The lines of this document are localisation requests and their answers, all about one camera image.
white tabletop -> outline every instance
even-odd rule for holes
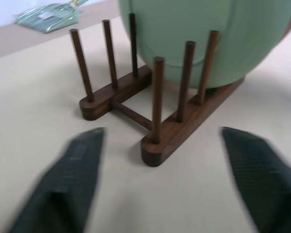
[[[129,40],[119,18],[112,29],[120,77],[131,72]],[[102,27],[81,35],[96,90],[110,82]],[[0,233],[67,141],[96,127],[108,135],[89,233],[253,232],[228,172],[222,126],[268,138],[291,165],[291,34],[158,168],[140,157],[146,130],[117,113],[82,119],[84,96],[68,35],[0,58]],[[166,83],[164,118],[177,96]],[[151,118],[151,89],[125,104]]]

green plate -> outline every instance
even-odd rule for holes
[[[129,31],[136,14],[138,53],[153,68],[165,58],[165,78],[180,83],[185,41],[197,43],[191,87],[197,88],[210,30],[220,32],[208,87],[232,83],[255,68],[282,38],[291,0],[119,0]]]

wooden dowel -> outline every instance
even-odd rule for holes
[[[164,58],[155,57],[153,67],[153,112],[152,112],[152,142],[161,142],[162,117],[162,84],[164,74]]]
[[[71,29],[70,35],[71,35],[71,39],[72,39],[72,42],[74,45],[74,51],[75,51],[77,59],[78,59],[79,68],[81,71],[81,75],[82,75],[82,79],[83,79],[83,83],[84,83],[84,87],[85,87],[85,92],[87,95],[87,101],[94,102],[95,98],[94,98],[94,94],[92,91],[91,82],[90,82],[89,76],[88,76],[86,62],[85,62],[85,58],[84,58],[83,50],[82,50],[82,44],[81,44],[80,37],[79,37],[79,32],[77,29]]]
[[[140,115],[139,113],[131,110],[130,108],[122,105],[121,103],[118,103],[116,101],[111,102],[112,108],[120,111],[125,116],[129,117],[133,121],[137,122],[139,125],[145,127],[148,130],[151,130],[152,128],[152,121],[145,118],[144,116]]]
[[[210,31],[206,56],[204,60],[204,66],[202,70],[202,74],[200,77],[198,95],[197,95],[197,104],[203,104],[205,101],[205,93],[208,84],[208,77],[210,74],[211,63],[214,56],[215,48],[218,43],[219,32],[218,31]]]
[[[177,122],[182,123],[184,120],[185,104],[188,96],[190,85],[192,62],[194,57],[195,42],[187,41],[185,45],[185,54],[182,68],[182,77],[180,85],[180,93],[178,100]]]
[[[118,83],[117,83],[117,77],[116,77],[116,68],[115,68],[115,61],[114,61],[110,21],[106,19],[106,20],[103,20],[102,23],[103,23],[103,29],[105,32],[105,40],[106,40],[106,47],[107,47],[107,53],[108,53],[112,88],[117,89]]]
[[[134,13],[129,14],[129,25],[130,25],[132,74],[134,78],[137,78],[138,77],[137,42],[136,42],[136,22]]]

brown wooden stand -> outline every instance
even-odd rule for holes
[[[199,90],[196,96],[187,101],[195,48],[194,41],[187,41],[178,109],[161,123],[164,58],[154,58],[153,72],[147,66],[137,68],[136,23],[133,13],[129,15],[129,20],[133,72],[117,79],[110,22],[104,20],[103,26],[111,83],[94,93],[92,92],[78,30],[70,30],[87,94],[85,98],[80,100],[79,105],[86,120],[96,120],[114,109],[148,129],[150,133],[141,140],[141,157],[147,165],[159,166],[233,93],[244,81],[244,78],[226,86],[206,89],[211,71],[211,62],[219,38],[217,31],[210,31]],[[152,82],[153,112],[151,121],[124,106],[122,102],[150,86]]]

wooden peg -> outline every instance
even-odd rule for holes
[[[179,100],[178,100],[178,110],[177,110],[177,117],[176,117],[176,121],[179,123],[182,123],[184,120],[185,104],[186,104],[189,85],[190,85],[194,49],[195,49],[195,42],[187,41],[185,45],[185,54],[184,54],[180,93],[179,93]]]
[[[164,74],[164,58],[155,57],[153,67],[153,113],[152,113],[153,144],[159,144],[161,141],[163,74]]]
[[[210,31],[206,56],[204,60],[204,66],[199,82],[198,95],[197,95],[197,104],[203,104],[205,101],[206,88],[208,84],[208,77],[210,75],[211,63],[214,56],[214,52],[218,43],[219,32]]]
[[[107,53],[108,53],[108,61],[109,61],[112,88],[117,89],[118,83],[117,83],[117,77],[116,77],[116,68],[115,68],[115,61],[114,61],[110,21],[106,19],[106,20],[103,20],[102,23],[103,23],[103,29],[105,32],[105,40],[106,40],[106,47],[107,47]]]
[[[134,78],[137,78],[138,77],[137,42],[136,42],[136,22],[134,13],[129,14],[129,25],[130,25],[132,74]]]
[[[75,51],[77,59],[78,59],[79,68],[81,71],[81,75],[82,75],[82,79],[83,79],[83,83],[84,83],[84,87],[85,87],[85,92],[87,95],[87,101],[94,102],[95,98],[94,98],[94,94],[92,91],[91,82],[90,82],[89,76],[88,76],[86,62],[85,62],[85,58],[84,58],[83,50],[82,50],[82,44],[81,44],[80,37],[79,37],[79,32],[77,29],[71,29],[70,35],[71,35],[71,39],[72,39],[72,42],[74,45],[74,51]]]

